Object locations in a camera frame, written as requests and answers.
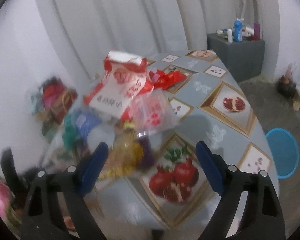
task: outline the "gray curtain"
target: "gray curtain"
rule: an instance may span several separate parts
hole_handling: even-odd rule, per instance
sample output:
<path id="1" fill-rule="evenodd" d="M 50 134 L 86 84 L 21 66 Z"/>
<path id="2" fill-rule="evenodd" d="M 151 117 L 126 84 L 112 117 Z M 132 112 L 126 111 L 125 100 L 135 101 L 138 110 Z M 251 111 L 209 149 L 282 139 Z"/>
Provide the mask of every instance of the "gray curtain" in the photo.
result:
<path id="1" fill-rule="evenodd" d="M 256 21 L 255 0 L 54 0 L 69 40 L 93 77 L 111 49 L 139 55 L 206 49 L 207 33 Z"/>

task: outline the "blue bottle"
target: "blue bottle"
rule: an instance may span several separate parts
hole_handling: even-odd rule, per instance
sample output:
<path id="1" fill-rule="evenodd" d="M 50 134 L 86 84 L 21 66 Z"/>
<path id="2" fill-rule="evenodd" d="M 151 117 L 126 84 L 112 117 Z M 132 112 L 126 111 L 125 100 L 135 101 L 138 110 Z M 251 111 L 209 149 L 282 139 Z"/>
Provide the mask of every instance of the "blue bottle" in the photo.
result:
<path id="1" fill-rule="evenodd" d="M 234 22 L 234 41 L 242 41 L 242 22 L 239 20 Z"/>

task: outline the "gray floor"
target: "gray floor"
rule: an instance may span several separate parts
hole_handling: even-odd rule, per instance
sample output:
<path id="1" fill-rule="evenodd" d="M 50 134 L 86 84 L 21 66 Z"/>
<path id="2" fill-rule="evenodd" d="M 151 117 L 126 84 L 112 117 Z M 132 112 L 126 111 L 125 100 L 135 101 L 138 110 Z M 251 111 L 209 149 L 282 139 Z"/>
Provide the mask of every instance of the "gray floor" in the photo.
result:
<path id="1" fill-rule="evenodd" d="M 300 111 L 290 107 L 287 100 L 279 95 L 273 84 L 260 78 L 240 84 L 251 103 L 265 132 L 275 127 L 289 130 L 296 138 L 300 148 Z M 288 179 L 280 180 L 280 203 L 285 219 L 286 235 L 290 236 L 300 224 L 300 164 Z M 149 228 L 139 227 L 116 220 L 99 218 L 93 212 L 98 225 L 108 239 L 151 239 Z M 202 228 L 196 230 L 166 232 L 162 240 L 197 240 Z"/>
<path id="2" fill-rule="evenodd" d="M 300 111 L 294 111 L 289 102 L 276 92 L 273 84 L 253 79 L 242 82 L 240 86 L 264 132 L 274 127 L 287 129 L 296 138 L 300 149 Z M 280 180 L 279 200 L 286 235 L 290 236 L 300 225 L 300 162 L 291 177 Z"/>

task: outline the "patterned tablecloth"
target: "patterned tablecloth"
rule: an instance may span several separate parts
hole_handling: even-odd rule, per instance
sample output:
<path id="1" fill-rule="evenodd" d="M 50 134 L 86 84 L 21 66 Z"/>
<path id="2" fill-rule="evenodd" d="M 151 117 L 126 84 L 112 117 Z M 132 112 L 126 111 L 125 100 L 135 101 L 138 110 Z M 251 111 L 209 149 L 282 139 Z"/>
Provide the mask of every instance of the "patterned tablecloth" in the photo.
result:
<path id="1" fill-rule="evenodd" d="M 148 59 L 149 69 L 180 70 L 187 75 L 184 82 L 165 92 L 181 123 L 174 131 L 150 138 L 156 165 L 146 173 L 96 183 L 88 198 L 94 199 L 98 212 L 157 229 L 206 225 L 220 197 L 212 192 L 195 157 L 194 147 L 200 140 L 242 171 L 268 171 L 278 193 L 277 173 L 265 134 L 217 55 L 213 51 L 175 51 Z M 156 185 L 149 183 L 153 176 L 169 181 L 171 174 L 179 183 L 171 183 L 163 192 L 156 192 Z M 234 227 L 242 216 L 246 197 L 242 193 Z"/>

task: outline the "silver screw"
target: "silver screw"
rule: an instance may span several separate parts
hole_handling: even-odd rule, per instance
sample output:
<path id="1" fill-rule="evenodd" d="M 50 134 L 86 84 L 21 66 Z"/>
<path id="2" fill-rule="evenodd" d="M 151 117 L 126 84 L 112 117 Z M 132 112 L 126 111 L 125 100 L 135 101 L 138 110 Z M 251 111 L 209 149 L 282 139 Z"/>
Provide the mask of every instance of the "silver screw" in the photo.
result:
<path id="1" fill-rule="evenodd" d="M 234 165 L 229 165 L 229 166 L 228 166 L 228 170 L 229 170 L 229 171 L 232 171 L 232 172 L 235 172 L 235 171 L 237 170 L 237 167 L 234 166 Z"/>
<path id="2" fill-rule="evenodd" d="M 268 172 L 266 172 L 264 170 L 261 170 L 260 175 L 263 176 L 263 177 L 266 177 L 266 176 L 268 176 Z"/>
<path id="3" fill-rule="evenodd" d="M 44 171 L 39 171 L 38 172 L 38 174 L 37 174 L 37 176 L 38 177 L 42 177 L 42 176 L 44 176 L 46 173 L 44 172 Z"/>
<path id="4" fill-rule="evenodd" d="M 74 172 L 75 171 L 75 166 L 70 166 L 67 169 L 68 172 Z"/>

